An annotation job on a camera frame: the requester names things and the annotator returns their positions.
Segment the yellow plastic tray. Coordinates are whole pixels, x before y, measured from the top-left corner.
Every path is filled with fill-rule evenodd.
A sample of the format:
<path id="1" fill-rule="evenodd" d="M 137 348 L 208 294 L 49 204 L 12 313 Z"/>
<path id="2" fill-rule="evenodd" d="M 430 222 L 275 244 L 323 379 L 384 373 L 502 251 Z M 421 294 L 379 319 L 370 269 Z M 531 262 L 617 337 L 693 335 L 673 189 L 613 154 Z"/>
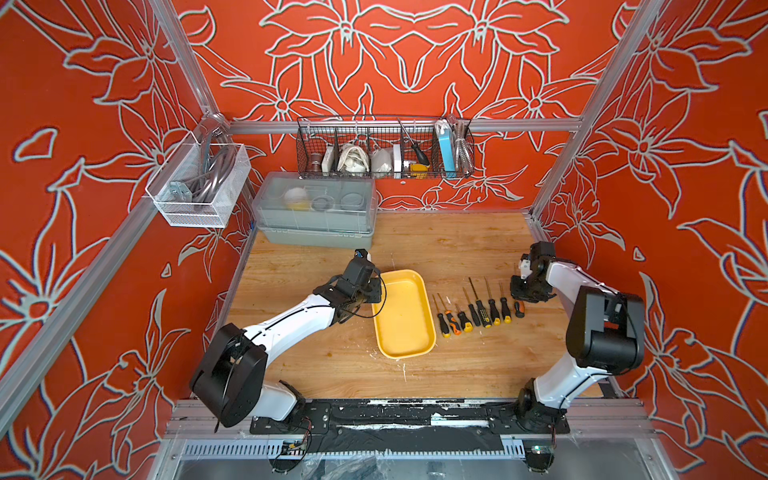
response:
<path id="1" fill-rule="evenodd" d="M 393 360 L 430 353 L 436 330 L 423 278 L 409 269 L 384 272 L 381 277 L 387 290 L 372 307 L 380 352 Z"/>

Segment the stubby black yellow screwdriver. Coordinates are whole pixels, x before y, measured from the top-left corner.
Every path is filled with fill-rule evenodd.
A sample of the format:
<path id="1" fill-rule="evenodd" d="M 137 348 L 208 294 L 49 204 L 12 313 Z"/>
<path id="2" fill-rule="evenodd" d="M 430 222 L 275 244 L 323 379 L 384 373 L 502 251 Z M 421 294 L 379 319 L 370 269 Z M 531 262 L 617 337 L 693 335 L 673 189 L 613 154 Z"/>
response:
<path id="1" fill-rule="evenodd" d="M 456 305 L 456 312 L 460 328 L 463 332 L 472 332 L 474 329 L 473 322 L 469 319 L 466 312 L 461 308 L 459 304 Z"/>

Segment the long black yellow screwdriver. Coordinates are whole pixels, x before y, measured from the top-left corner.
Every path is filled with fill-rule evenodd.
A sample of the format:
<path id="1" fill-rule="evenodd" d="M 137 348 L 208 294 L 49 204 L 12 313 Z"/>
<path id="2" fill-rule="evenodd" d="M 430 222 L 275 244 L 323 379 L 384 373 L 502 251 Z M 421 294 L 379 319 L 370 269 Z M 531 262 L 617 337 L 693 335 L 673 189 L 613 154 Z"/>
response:
<path id="1" fill-rule="evenodd" d="M 486 289 L 488 293 L 488 305 L 489 305 L 488 310 L 489 310 L 490 320 L 494 326 L 497 326 L 501 324 L 500 312 L 497 307 L 497 302 L 493 298 L 493 294 L 491 292 L 490 283 L 488 279 L 485 278 L 484 281 L 485 281 Z"/>

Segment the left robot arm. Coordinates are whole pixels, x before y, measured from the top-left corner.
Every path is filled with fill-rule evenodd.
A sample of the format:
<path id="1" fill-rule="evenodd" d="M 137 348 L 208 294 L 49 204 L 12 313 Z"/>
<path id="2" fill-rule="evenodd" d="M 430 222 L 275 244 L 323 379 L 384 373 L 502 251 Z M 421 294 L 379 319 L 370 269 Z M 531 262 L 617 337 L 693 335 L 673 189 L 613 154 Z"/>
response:
<path id="1" fill-rule="evenodd" d="M 381 271 L 368 251 L 357 249 L 342 274 L 316 287 L 296 306 L 244 328 L 222 325 L 190 389 L 225 428 L 249 417 L 286 421 L 296 415 L 303 397 L 283 381 L 265 380 L 272 362 L 307 337 L 357 316 L 363 305 L 385 300 Z"/>

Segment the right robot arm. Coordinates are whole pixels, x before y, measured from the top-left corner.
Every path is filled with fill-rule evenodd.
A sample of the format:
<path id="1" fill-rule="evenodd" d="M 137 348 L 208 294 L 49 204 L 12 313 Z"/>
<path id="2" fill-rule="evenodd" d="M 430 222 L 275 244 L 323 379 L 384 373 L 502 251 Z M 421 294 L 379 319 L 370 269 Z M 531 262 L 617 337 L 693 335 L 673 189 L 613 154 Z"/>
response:
<path id="1" fill-rule="evenodd" d="M 527 431 L 554 428 L 571 402 L 597 381 L 628 373 L 644 358 L 644 300 L 616 290 L 561 259 L 551 242 L 521 256 L 511 296 L 530 304 L 558 297 L 569 316 L 566 353 L 521 389 L 515 416 Z"/>

